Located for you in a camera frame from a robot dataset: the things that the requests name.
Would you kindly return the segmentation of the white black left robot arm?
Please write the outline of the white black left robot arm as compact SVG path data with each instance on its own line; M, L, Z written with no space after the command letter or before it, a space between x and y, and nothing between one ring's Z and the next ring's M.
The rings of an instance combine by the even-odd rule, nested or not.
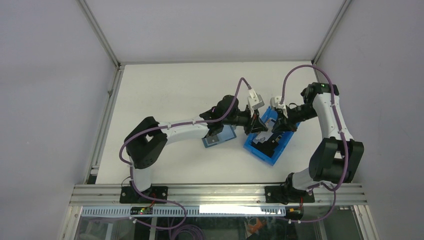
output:
M267 131L259 116L264 106L260 95L248 97L245 110L238 108L236 96L226 95L199 116L175 122L159 122L149 116L124 139L119 158L130 167L131 197L145 203L151 196L151 166L165 146L191 139L207 139L219 135L225 127L243 127L246 135Z

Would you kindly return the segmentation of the white VIP card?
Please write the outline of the white VIP card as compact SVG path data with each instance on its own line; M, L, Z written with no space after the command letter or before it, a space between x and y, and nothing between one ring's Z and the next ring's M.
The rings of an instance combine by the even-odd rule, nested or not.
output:
M275 120L272 118L269 118L266 122L265 125L267 126L267 128L272 129L275 125Z

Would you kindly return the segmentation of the teal leather card holder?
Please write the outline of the teal leather card holder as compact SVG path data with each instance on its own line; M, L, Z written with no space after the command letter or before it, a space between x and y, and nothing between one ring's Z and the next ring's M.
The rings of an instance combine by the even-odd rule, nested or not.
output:
M235 128L231 125L225 125L220 133L203 138L202 142L205 148L210 148L235 139L236 137Z

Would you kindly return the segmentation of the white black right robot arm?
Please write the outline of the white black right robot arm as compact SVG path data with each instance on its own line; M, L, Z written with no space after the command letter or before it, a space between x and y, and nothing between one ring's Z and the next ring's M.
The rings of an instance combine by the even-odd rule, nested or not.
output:
M290 173L283 182L283 198L294 203L314 188L335 192L342 184L351 183L364 154L364 144L354 140L343 119L336 85L313 82L302 92L303 104L289 108L282 96L271 98L270 107L277 119L275 134L295 132L298 123L317 118L322 140L312 154L309 165Z

